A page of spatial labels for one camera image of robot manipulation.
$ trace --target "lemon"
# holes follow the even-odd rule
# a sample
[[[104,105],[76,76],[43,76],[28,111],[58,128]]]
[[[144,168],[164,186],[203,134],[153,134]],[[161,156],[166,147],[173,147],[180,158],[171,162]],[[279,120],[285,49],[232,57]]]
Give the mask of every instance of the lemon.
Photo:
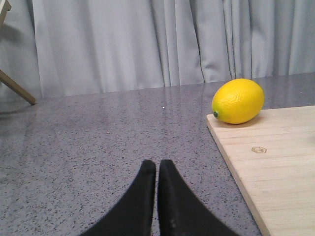
[[[264,102],[264,91],[255,81],[231,80],[219,88],[213,97],[213,115],[226,123],[241,124],[254,118]]]

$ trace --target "wooden cutting board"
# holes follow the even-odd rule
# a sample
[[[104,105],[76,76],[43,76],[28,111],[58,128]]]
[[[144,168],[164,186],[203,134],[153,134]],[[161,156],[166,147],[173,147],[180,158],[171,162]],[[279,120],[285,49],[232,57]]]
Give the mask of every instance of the wooden cutting board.
[[[315,236],[315,106],[207,125],[264,236]]]

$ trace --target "wooden chair leg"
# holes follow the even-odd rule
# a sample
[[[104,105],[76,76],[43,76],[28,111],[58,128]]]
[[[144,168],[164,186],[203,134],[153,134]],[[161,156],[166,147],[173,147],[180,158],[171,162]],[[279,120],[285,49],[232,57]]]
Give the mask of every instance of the wooden chair leg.
[[[32,105],[36,104],[35,98],[30,95],[27,91],[25,91],[21,86],[19,86],[14,80],[12,80],[9,76],[7,76],[2,70],[0,70],[0,82],[7,85],[10,89],[24,98],[27,102]]]

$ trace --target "gray curtain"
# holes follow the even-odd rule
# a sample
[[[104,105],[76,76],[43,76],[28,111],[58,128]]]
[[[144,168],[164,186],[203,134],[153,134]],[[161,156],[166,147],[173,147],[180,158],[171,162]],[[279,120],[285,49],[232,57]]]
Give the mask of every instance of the gray curtain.
[[[10,2],[0,68],[37,98],[315,72],[313,0]]]

